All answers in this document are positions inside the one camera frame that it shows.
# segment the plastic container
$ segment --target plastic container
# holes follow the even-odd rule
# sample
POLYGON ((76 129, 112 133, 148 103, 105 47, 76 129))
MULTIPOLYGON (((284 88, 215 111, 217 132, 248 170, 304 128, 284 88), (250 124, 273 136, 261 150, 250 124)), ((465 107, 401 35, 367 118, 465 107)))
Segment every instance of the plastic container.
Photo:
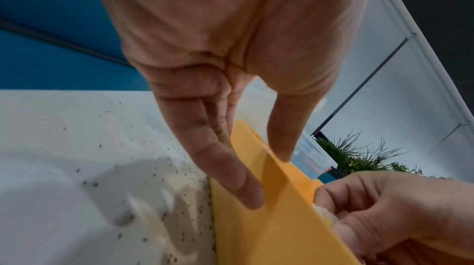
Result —
POLYGON ((296 144, 291 163, 312 180, 317 179, 331 167, 337 167, 337 163, 306 132, 303 132, 296 144))

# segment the orange folder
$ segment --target orange folder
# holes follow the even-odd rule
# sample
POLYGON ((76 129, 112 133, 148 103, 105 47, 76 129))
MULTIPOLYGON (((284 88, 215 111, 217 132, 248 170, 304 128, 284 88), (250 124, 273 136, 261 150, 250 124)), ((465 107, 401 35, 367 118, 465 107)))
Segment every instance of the orange folder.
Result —
POLYGON ((282 163, 262 138, 238 120, 231 142, 237 155, 262 183, 266 202, 245 209, 211 181, 219 265, 358 265, 359 262, 314 211, 311 181, 291 163, 282 163))

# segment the hand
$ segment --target hand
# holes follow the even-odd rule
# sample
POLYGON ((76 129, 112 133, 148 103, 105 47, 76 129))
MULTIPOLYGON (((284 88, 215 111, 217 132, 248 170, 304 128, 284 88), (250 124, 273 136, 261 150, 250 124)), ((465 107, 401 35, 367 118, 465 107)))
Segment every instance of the hand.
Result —
POLYGON ((289 160, 334 84, 367 0, 103 0, 122 50, 147 79, 173 133, 245 206, 264 193, 229 142, 255 75, 278 92, 272 150, 289 160))
POLYGON ((474 264, 474 185, 399 172, 328 183, 315 205, 357 257, 391 265, 474 264))

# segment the orange paper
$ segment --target orange paper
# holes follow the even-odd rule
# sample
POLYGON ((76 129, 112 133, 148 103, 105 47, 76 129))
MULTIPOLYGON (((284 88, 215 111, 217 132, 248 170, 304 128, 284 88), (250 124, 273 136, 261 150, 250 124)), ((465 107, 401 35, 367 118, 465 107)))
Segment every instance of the orange paper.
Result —
POLYGON ((259 210, 247 210, 211 181, 219 265, 359 264, 311 206, 320 181, 278 161, 241 120, 234 125, 231 142, 262 183, 266 202, 259 210))

